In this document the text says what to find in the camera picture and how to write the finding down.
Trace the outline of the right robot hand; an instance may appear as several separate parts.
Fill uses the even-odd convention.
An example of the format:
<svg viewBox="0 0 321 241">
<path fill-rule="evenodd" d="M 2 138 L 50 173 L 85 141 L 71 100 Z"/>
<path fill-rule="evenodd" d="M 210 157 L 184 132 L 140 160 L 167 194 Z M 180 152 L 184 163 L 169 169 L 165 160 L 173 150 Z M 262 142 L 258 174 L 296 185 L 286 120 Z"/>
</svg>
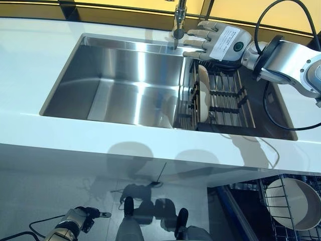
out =
<svg viewBox="0 0 321 241">
<path fill-rule="evenodd" d="M 203 40 L 185 40 L 185 46 L 199 50 L 184 52 L 183 56 L 201 61 L 237 62 L 242 58 L 246 47 L 252 42 L 252 36 L 246 30 L 213 21 L 201 21 L 198 23 L 197 29 L 189 30 L 187 34 Z"/>
</svg>

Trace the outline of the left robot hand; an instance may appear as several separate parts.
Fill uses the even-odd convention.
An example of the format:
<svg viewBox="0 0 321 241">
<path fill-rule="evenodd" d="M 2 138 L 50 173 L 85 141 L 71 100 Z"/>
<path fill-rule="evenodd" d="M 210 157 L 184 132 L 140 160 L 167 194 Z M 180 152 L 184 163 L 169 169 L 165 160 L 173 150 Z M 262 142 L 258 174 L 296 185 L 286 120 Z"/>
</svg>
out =
<svg viewBox="0 0 321 241">
<path fill-rule="evenodd" d="M 110 212 L 102 212 L 94 207 L 78 206 L 70 209 L 64 216 L 63 220 L 73 221 L 79 227 L 91 224 L 97 218 L 111 218 Z"/>
</svg>

